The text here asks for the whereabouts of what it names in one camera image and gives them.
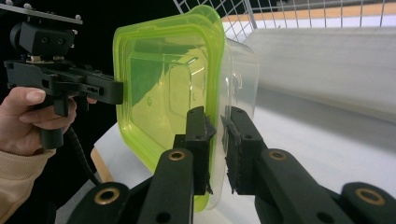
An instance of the human hand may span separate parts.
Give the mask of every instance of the human hand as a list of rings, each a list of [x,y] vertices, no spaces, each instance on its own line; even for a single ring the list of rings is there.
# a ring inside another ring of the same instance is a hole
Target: human hand
[[[54,113],[53,105],[33,110],[44,102],[46,93],[36,88],[16,87],[0,105],[0,150],[7,153],[33,156],[42,146],[40,128],[64,132],[76,117],[76,102],[70,98],[68,117]]]

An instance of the clear plastic box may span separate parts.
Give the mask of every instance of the clear plastic box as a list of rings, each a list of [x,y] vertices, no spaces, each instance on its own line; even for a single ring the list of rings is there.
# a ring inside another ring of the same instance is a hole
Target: clear plastic box
[[[161,154],[172,148],[175,134],[186,132],[187,112],[204,106],[217,129],[210,149],[214,194],[196,196],[194,209],[214,207],[226,156],[220,116],[230,117],[230,105],[253,116],[258,65],[252,50],[225,38],[212,7],[198,6],[185,14],[119,28],[113,58],[115,79],[124,83],[124,101],[117,105],[120,133],[151,172]]]

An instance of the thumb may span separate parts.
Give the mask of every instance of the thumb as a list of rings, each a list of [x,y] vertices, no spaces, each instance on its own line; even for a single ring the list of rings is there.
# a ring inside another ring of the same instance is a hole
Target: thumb
[[[15,87],[4,99],[0,110],[4,115],[15,116],[26,112],[30,105],[44,102],[46,93],[36,88]]]

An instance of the metal grid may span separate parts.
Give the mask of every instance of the metal grid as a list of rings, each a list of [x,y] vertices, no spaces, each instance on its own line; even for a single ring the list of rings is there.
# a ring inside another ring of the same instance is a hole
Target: metal grid
[[[254,29],[396,26],[395,0],[286,1],[174,0],[180,13],[212,6],[222,17],[227,37],[239,42]]]

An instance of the sleeve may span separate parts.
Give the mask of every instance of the sleeve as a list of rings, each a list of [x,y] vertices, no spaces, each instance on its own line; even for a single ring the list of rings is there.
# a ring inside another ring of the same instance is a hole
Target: sleeve
[[[44,150],[40,155],[23,157],[0,151],[0,223],[7,219],[30,196],[35,179],[56,150]]]

